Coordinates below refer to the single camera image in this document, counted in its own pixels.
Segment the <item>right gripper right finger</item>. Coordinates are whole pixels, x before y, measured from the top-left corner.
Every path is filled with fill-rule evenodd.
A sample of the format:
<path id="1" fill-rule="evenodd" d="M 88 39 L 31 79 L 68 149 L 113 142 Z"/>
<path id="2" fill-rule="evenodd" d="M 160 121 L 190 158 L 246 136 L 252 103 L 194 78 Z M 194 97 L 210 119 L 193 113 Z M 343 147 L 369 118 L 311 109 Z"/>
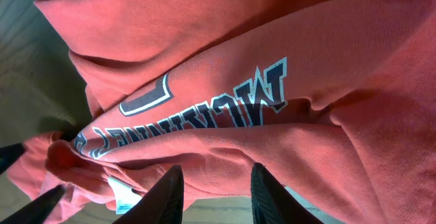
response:
<path id="1" fill-rule="evenodd" d="M 322 224 L 261 163 L 251 171 L 251 207 L 254 224 Z"/>

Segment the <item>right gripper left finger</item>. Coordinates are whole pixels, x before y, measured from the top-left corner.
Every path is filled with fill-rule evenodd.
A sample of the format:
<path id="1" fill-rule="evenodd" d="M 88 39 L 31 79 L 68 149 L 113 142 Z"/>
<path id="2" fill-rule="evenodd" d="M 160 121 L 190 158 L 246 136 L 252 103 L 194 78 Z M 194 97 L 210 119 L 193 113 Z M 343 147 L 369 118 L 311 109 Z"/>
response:
<path id="1" fill-rule="evenodd" d="M 173 165 L 149 192 L 114 224 L 181 224 L 184 180 L 180 165 Z"/>

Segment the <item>red t-shirt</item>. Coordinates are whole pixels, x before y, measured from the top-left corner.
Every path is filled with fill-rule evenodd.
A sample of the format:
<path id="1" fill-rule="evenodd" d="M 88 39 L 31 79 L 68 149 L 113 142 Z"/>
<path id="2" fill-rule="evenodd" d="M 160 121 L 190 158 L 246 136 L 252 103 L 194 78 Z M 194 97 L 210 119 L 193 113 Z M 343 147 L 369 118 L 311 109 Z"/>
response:
<path id="1" fill-rule="evenodd" d="M 251 168 L 346 223 L 435 222 L 435 0 L 37 0 L 93 120 L 7 171 L 48 217 L 117 210 L 173 165 L 197 199 Z"/>

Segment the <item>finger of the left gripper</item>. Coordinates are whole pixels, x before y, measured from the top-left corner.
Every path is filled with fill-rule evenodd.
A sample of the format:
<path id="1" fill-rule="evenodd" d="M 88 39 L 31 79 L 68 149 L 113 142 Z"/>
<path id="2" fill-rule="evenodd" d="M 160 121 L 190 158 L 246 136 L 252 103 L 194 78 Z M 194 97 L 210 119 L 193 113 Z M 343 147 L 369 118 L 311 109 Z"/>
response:
<path id="1" fill-rule="evenodd" d="M 43 224 L 64 194 L 65 188 L 58 185 L 2 220 L 1 224 Z"/>
<path id="2" fill-rule="evenodd" d="M 0 148 L 0 174 L 4 173 L 24 153 L 25 148 L 22 144 L 13 144 Z"/>

